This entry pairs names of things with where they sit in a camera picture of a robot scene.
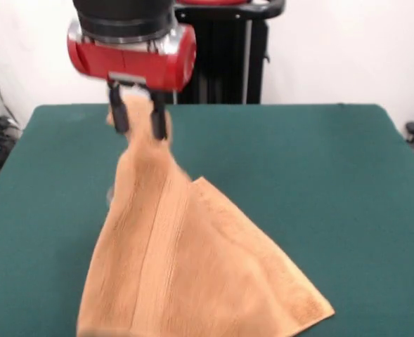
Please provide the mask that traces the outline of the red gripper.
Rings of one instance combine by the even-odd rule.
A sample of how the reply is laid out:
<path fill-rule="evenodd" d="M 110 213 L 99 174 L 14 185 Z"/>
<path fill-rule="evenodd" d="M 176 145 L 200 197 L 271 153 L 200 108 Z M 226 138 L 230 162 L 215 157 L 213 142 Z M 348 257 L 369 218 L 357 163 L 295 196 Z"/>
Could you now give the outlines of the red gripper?
<path fill-rule="evenodd" d="M 67 32 L 67 50 L 74 68 L 81 74 L 108 82 L 112 120 L 116 132 L 129 130 L 127 107 L 119 84 L 142 84 L 151 90 L 150 115 L 157 140 L 167 139 L 164 93 L 180 92 L 190 81 L 196 58 L 195 30 L 179 24 L 161 39 L 137 44 L 103 44 L 84 36 L 79 24 Z"/>

